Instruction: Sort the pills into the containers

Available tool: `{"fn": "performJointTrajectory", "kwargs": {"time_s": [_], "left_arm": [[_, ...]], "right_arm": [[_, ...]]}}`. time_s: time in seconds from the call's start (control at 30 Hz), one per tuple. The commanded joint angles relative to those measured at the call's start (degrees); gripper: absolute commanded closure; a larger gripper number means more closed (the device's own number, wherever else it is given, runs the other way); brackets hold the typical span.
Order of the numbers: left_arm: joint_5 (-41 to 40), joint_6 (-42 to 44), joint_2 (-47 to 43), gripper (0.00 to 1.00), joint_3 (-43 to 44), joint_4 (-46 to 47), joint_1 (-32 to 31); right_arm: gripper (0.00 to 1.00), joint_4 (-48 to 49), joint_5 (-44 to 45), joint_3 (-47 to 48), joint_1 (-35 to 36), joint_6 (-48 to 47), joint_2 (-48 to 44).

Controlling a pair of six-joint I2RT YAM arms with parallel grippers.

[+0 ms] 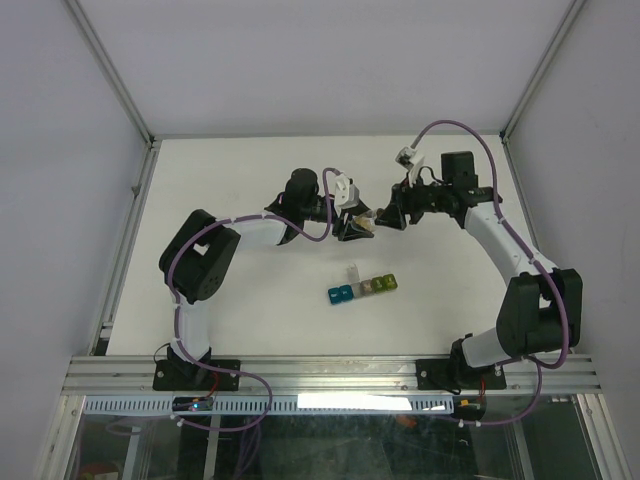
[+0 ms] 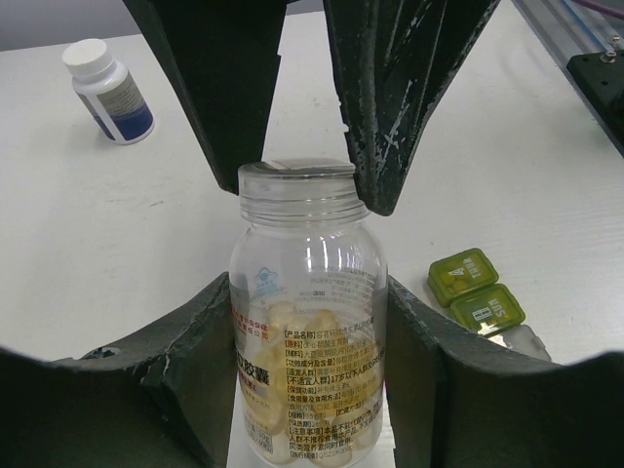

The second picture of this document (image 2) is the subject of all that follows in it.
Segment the clear bottle yellow capsules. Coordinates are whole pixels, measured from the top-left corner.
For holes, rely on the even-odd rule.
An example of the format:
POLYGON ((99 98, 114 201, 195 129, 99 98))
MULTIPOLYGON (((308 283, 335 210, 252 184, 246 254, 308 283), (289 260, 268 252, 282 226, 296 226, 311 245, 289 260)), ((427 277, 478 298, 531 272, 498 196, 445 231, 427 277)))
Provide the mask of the clear bottle yellow capsules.
POLYGON ((275 467, 350 467, 383 425, 388 268, 354 174, 239 175, 242 418, 275 467))

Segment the weekly pill organizer strip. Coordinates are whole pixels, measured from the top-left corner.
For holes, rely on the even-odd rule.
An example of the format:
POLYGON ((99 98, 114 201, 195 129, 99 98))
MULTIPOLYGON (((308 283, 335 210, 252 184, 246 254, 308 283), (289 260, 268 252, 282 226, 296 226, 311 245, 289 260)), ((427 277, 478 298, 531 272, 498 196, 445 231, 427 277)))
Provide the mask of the weekly pill organizer strip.
POLYGON ((541 338, 525 324, 520 302, 499 282, 497 270, 482 250, 471 248, 434 261, 427 285, 463 328, 511 351, 552 360, 541 338))

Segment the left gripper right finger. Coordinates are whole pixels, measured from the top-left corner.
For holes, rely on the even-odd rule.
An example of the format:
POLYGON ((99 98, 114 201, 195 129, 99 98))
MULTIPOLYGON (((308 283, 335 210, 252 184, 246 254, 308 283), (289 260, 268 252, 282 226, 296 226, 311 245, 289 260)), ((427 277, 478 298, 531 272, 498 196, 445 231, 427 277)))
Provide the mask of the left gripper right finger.
POLYGON ((385 385, 400 467, 619 467, 623 356, 561 366, 388 284, 385 385))

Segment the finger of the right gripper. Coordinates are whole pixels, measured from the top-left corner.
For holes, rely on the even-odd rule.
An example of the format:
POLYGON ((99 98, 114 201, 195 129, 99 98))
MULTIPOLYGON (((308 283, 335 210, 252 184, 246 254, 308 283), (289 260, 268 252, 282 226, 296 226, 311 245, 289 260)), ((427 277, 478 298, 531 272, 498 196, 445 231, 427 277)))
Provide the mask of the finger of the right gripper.
POLYGON ((395 211, 424 128, 498 4, 325 2, 347 150, 370 211, 395 211))
POLYGON ((284 1, 125 0, 218 186, 260 160, 281 58, 284 1))

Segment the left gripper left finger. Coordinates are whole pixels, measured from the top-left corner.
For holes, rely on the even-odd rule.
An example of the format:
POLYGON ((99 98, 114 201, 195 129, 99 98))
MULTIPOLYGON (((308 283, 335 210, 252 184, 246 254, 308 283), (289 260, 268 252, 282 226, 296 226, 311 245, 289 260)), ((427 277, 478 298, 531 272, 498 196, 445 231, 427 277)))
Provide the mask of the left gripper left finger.
POLYGON ((5 467, 223 467, 237 358, 229 281, 83 358, 1 353, 5 467))

